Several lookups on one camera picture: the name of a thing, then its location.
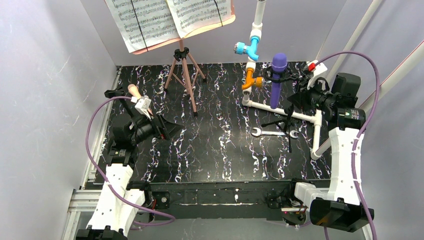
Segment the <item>black round-base mic stand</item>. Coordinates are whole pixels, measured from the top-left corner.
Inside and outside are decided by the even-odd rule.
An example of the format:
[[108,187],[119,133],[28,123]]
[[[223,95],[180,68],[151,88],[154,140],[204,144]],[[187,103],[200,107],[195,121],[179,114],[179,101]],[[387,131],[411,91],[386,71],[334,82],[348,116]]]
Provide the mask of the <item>black round-base mic stand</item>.
[[[104,92],[104,96],[108,99],[111,99],[112,97],[127,97],[128,93],[122,86],[119,86],[115,89],[106,90]],[[117,99],[114,101],[114,103],[112,103],[109,121],[111,122],[120,115],[126,115],[129,117],[132,123],[134,122],[134,113],[130,108],[129,101],[126,99]]]

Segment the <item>black tripod mic stand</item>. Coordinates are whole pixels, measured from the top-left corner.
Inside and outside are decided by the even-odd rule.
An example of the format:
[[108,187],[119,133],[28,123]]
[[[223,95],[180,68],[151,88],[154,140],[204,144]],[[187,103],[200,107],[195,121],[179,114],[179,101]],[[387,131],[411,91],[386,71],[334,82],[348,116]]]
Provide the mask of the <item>black tripod mic stand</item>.
[[[272,66],[267,67],[264,71],[263,71],[263,77],[267,80],[267,81],[271,81],[272,82]],[[280,80],[282,81],[282,83],[288,82],[288,81],[298,81],[299,79],[302,79],[302,75],[293,73],[293,71],[290,68],[286,67],[286,70],[284,71],[282,78],[280,78]],[[288,108],[284,109],[287,113],[286,116],[283,116],[280,120],[276,120],[276,121],[272,121],[272,122],[268,122],[268,123],[263,123],[261,124],[261,127],[267,127],[269,125],[276,125],[281,132],[285,132],[288,133],[289,131],[291,131],[291,127],[294,125],[293,121],[292,121],[292,116],[294,114],[294,105],[291,104]],[[292,146],[291,146],[291,137],[287,137],[288,138],[288,152],[292,153]]]

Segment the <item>purple microphone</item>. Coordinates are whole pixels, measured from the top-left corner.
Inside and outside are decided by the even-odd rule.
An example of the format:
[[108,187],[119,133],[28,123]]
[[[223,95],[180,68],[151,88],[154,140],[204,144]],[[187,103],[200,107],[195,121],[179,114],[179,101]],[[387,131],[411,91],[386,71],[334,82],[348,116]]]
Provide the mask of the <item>purple microphone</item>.
[[271,109],[276,109],[280,102],[281,96],[281,87],[282,78],[284,71],[287,68],[287,56],[285,53],[276,53],[271,62],[271,97],[270,97],[270,107]]

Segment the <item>pink microphone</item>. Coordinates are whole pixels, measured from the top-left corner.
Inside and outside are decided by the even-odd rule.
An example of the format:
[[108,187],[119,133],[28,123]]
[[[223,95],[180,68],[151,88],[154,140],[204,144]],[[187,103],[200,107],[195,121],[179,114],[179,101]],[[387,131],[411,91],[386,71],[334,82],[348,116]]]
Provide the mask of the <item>pink microphone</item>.
[[138,99],[139,99],[140,97],[148,97],[148,96],[143,96],[143,95],[141,95],[141,93],[140,93],[140,91],[139,91],[138,87],[137,87],[136,85],[134,85],[134,84],[130,84],[130,85],[127,87],[127,89],[128,89],[128,92],[132,95],[132,97],[137,97]]

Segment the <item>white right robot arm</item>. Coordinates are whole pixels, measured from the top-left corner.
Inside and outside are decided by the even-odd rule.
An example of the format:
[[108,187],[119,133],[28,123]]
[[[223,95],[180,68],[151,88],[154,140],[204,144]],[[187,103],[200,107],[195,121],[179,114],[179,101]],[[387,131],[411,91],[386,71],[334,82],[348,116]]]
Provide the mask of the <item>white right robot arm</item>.
[[324,113],[328,123],[331,145],[331,175],[327,193],[310,181],[292,179],[285,199],[306,208],[313,225],[353,233],[369,223],[366,207],[356,185],[360,183],[360,154],[362,136],[358,136],[366,122],[366,113],[356,108],[361,78],[350,73],[338,73],[332,88],[318,83],[300,89],[288,101],[302,110],[316,109]]

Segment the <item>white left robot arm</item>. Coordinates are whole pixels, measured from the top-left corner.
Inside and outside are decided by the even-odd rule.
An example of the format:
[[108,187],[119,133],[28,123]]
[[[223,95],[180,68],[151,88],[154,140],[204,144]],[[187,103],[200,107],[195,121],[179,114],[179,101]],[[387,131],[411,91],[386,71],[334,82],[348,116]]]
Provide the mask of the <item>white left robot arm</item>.
[[77,240],[126,240],[138,210],[148,197],[145,183],[131,181],[137,162],[138,145],[153,137],[170,140],[182,130],[181,124],[161,114],[121,114],[111,124],[104,184],[91,219],[76,233]]

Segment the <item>silver open-end wrench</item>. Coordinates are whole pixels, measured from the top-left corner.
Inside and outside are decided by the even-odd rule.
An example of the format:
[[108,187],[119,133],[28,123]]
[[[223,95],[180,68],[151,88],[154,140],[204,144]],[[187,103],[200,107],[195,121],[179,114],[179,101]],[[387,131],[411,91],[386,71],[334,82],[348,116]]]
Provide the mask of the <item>silver open-end wrench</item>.
[[260,137],[260,136],[286,136],[286,137],[290,137],[293,139],[297,139],[299,137],[299,132],[297,130],[291,130],[288,133],[286,132],[282,132],[282,131],[267,131],[267,130],[262,130],[258,127],[254,127],[250,134],[253,137]]

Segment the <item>orange pipe valve fitting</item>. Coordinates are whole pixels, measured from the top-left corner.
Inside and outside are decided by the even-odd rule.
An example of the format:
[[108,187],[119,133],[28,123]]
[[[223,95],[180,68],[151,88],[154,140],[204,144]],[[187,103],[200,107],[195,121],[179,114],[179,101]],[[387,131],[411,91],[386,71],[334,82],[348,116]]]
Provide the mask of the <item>orange pipe valve fitting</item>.
[[252,67],[246,69],[245,83],[241,86],[242,90],[255,86],[261,88],[263,86],[264,78],[262,76],[253,77],[255,70]]

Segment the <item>pink tripod music stand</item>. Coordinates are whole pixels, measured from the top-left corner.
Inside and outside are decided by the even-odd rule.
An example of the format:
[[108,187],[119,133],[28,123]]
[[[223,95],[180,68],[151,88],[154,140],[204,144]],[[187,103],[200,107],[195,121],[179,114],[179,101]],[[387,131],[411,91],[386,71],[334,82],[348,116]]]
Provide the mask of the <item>pink tripod music stand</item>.
[[[169,85],[170,85],[172,79],[175,79],[178,83],[180,83],[182,86],[184,86],[186,93],[188,94],[188,97],[191,101],[193,116],[197,117],[198,116],[198,109],[197,109],[197,104],[196,104],[196,100],[195,100],[195,97],[194,97],[193,87],[196,84],[196,80],[197,80],[198,75],[200,75],[202,80],[206,80],[206,76],[203,73],[203,71],[201,70],[200,66],[195,61],[192,54],[190,53],[190,49],[184,45],[183,40],[180,39],[177,42],[178,42],[179,46],[174,51],[173,61],[172,61],[172,64],[171,64],[165,85],[164,85],[164,91],[168,92],[168,88],[169,88]],[[193,66],[195,67],[194,78],[191,78],[191,76],[189,74],[188,60],[187,59],[189,59],[191,61],[191,63],[193,64]],[[181,62],[182,78],[179,78],[174,73],[174,69],[177,65],[177,62]]]

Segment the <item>sheet music book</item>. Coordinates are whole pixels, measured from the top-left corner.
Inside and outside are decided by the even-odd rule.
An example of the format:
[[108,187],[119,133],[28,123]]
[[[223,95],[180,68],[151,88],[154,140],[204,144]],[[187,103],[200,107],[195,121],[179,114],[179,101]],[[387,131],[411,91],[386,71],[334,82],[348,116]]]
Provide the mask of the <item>sheet music book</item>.
[[150,49],[230,24],[231,0],[105,1],[129,53]]

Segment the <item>white wall pipe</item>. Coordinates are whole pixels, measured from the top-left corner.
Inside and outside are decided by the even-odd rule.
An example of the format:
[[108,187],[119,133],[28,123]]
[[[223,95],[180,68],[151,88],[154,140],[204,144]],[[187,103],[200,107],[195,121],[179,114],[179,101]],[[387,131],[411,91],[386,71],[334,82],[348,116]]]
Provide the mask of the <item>white wall pipe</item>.
[[382,3],[382,0],[346,0],[317,57],[352,51]]

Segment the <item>white PVC pipe frame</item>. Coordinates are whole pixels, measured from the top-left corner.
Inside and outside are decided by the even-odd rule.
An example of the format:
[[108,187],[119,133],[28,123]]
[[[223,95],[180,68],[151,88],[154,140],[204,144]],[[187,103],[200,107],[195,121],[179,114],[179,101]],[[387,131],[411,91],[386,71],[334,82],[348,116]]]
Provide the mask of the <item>white PVC pipe frame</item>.
[[293,117],[295,119],[308,121],[314,125],[313,132],[313,143],[312,149],[310,151],[310,156],[313,160],[319,159],[323,153],[331,147],[331,143],[329,140],[325,140],[322,145],[320,145],[320,137],[321,137],[321,128],[323,124],[322,111],[316,110],[315,114],[312,116],[293,112],[289,113],[288,110],[284,110],[282,108],[277,108],[277,104],[280,99],[280,91],[274,91],[276,89],[281,89],[282,81],[277,80],[277,82],[272,83],[271,88],[271,105],[266,105],[258,102],[254,102],[250,99],[252,86],[256,86],[260,88],[263,86],[265,82],[265,74],[262,76],[254,77],[254,72],[256,70],[256,63],[259,59],[257,55],[258,45],[262,38],[262,27],[263,27],[263,16],[266,7],[266,0],[257,0],[254,21],[252,23],[249,41],[250,44],[247,45],[243,42],[237,42],[234,46],[234,52],[239,55],[247,55],[248,62],[246,63],[245,71],[245,83],[241,86],[243,91],[242,104],[246,107],[254,107],[257,109],[269,111],[276,114],[281,114],[286,117]]

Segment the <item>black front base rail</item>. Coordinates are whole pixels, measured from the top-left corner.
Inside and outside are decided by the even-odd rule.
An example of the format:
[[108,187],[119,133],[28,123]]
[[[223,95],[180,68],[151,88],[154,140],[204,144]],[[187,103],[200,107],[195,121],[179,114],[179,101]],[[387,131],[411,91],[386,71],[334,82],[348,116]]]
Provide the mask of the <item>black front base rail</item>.
[[153,183],[131,180],[127,190],[145,192],[146,204],[176,219],[279,221],[288,208],[290,180]]

